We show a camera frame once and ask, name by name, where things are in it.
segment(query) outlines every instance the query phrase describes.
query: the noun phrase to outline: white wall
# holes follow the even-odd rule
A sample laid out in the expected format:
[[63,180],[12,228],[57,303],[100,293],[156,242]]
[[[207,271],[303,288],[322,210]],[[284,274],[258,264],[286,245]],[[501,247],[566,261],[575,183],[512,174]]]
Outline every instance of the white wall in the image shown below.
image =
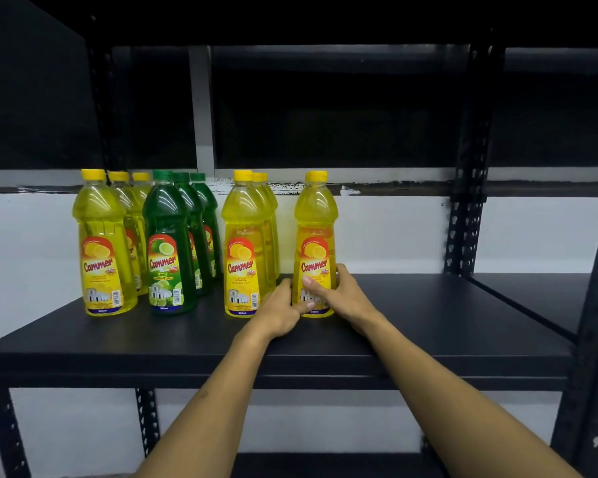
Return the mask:
[[[0,194],[0,337],[80,297],[73,200],[64,194]],[[292,265],[295,200],[279,197],[285,272]],[[353,272],[441,271],[445,203],[443,198],[337,197],[337,259]],[[529,222],[534,229],[520,231]],[[373,245],[378,232],[381,244]],[[489,198],[479,241],[479,272],[589,271],[598,242],[598,199]],[[49,285],[55,296],[41,299],[40,291]],[[159,391],[164,429],[192,392]],[[549,440],[558,393],[490,395]],[[36,478],[132,472],[142,459],[130,389],[16,389],[13,399]],[[420,430],[396,392],[257,390],[240,449],[415,451],[419,439]]]

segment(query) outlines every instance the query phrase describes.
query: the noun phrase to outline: forearm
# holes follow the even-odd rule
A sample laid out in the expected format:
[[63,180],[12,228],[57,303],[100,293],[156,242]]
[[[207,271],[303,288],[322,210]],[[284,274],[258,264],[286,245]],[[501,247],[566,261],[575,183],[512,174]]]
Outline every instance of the forearm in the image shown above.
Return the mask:
[[247,326],[235,337],[215,372],[144,460],[136,478],[230,476],[267,345]]
[[387,320],[376,319],[363,331],[452,476],[579,477],[516,418]]

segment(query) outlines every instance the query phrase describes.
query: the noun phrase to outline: person's left arm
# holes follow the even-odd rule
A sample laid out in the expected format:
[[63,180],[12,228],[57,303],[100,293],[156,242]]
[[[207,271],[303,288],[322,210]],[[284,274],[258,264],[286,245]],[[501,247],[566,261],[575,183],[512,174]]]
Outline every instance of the person's left arm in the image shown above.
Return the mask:
[[135,478],[228,478],[257,369],[272,339],[292,330],[314,302],[290,305],[285,279],[235,336],[213,374],[186,404]]

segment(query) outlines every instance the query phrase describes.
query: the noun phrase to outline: person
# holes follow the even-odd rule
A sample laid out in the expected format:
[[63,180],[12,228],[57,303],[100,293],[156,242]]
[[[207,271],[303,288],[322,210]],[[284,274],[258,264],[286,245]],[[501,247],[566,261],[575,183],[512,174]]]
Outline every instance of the person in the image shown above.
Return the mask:
[[[344,265],[337,265],[337,271],[336,290],[307,277],[303,284],[370,341],[451,476],[580,477],[516,418],[404,337],[375,309]],[[266,348],[314,307],[311,301],[291,306],[290,292],[286,279],[267,296],[135,478],[230,476]]]

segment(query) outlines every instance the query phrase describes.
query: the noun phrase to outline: bottle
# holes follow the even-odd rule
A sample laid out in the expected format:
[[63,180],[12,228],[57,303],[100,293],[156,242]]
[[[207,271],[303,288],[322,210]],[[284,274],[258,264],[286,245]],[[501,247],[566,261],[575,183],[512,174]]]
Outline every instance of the bottle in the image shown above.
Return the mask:
[[224,243],[224,310],[232,317],[252,317],[270,290],[266,277],[261,198],[252,187],[252,171],[235,170],[235,185],[221,215]]
[[275,236],[272,231],[272,217],[275,214],[275,208],[263,189],[262,180],[262,173],[252,174],[252,188],[259,196],[258,205],[264,216],[263,245],[266,254],[266,277],[268,279],[268,288],[274,289],[277,286],[277,273],[275,271]]
[[195,289],[198,296],[207,295],[213,289],[213,273],[210,266],[206,232],[201,218],[201,201],[191,187],[191,178],[188,173],[175,173],[174,178],[175,187],[179,190],[188,209],[188,237],[191,242]]
[[302,277],[307,275],[328,289],[337,287],[334,224],[339,217],[337,204],[326,186],[327,171],[310,171],[306,185],[295,206],[298,222],[293,303],[314,300],[316,306],[304,317],[327,317],[334,311],[303,288]]
[[150,182],[148,173],[133,173],[133,192],[135,192],[135,197],[140,206],[144,206],[144,201],[146,201],[146,197],[152,189],[153,185]]
[[217,200],[215,195],[206,185],[206,175],[204,173],[190,173],[191,187],[196,191],[201,201],[201,218],[204,222],[206,231],[206,241],[208,243],[208,253],[210,254],[210,266],[213,278],[216,281],[222,279],[221,265],[221,240],[219,239],[219,226],[217,225]]
[[129,184],[129,174],[126,171],[109,171],[111,189],[118,201],[124,207],[124,228],[131,255],[131,268],[138,295],[145,295],[147,290],[146,274],[146,228],[142,216],[142,205],[137,201],[135,192]]
[[271,205],[272,216],[270,217],[270,228],[272,233],[272,249],[273,258],[275,263],[275,281],[279,278],[279,233],[277,233],[277,208],[279,203],[277,197],[272,192],[270,186],[268,186],[268,173],[253,173],[252,174],[252,185],[261,187],[263,196],[268,200]]
[[103,169],[82,169],[73,204],[80,235],[82,295],[88,315],[127,312],[138,302],[124,229],[124,207],[106,185]]
[[197,305],[188,237],[188,208],[173,183],[173,171],[153,171],[155,185],[144,202],[149,303],[158,315]]

